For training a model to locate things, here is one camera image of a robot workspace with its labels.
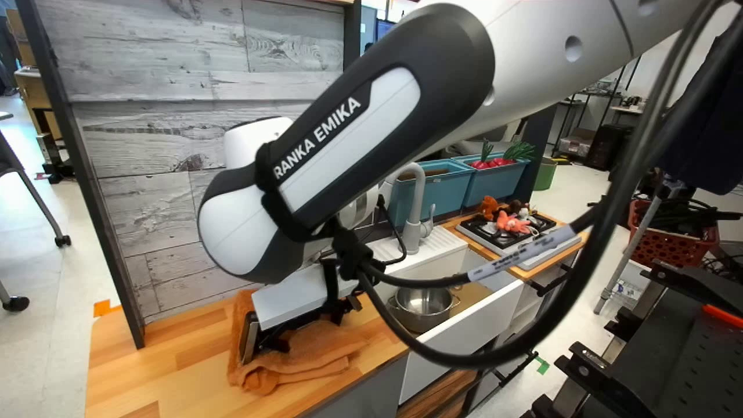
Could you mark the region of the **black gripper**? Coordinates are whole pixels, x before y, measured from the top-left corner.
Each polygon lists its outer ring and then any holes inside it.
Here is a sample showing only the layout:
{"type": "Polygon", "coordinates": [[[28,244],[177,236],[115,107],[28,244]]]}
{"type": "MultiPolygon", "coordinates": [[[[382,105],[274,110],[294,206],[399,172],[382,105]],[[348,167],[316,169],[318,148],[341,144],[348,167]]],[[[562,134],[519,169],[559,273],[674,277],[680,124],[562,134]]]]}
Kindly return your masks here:
{"type": "Polygon", "coordinates": [[[354,281],[339,277],[337,260],[299,268],[285,281],[256,290],[248,298],[252,310],[243,314],[240,362],[263,352],[288,353],[288,332],[318,318],[339,325],[351,310],[359,310],[354,290],[354,281]]]}

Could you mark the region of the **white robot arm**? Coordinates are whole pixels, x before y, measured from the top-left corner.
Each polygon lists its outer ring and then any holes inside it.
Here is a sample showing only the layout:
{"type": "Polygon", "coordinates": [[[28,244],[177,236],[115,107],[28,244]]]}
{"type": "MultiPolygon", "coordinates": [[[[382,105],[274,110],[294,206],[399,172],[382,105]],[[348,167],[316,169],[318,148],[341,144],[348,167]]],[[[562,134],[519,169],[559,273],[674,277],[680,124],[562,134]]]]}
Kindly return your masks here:
{"type": "Polygon", "coordinates": [[[278,137],[259,141],[248,164],[206,187],[197,212],[206,256],[278,295],[256,305],[240,353],[284,353],[289,325],[339,305],[339,281],[370,292],[382,280],[380,262],[341,226],[345,205],[416,159],[548,105],[674,37],[626,172],[598,206],[540,240],[552,247],[589,236],[574,284],[548,317],[483,355],[454,355],[399,334],[413,353],[459,369],[501,366],[536,346],[581,298],[638,172],[669,152],[732,63],[739,27],[716,40],[680,105],[669,105],[691,45],[725,2],[735,0],[467,0],[426,2],[406,14],[278,137]]]}

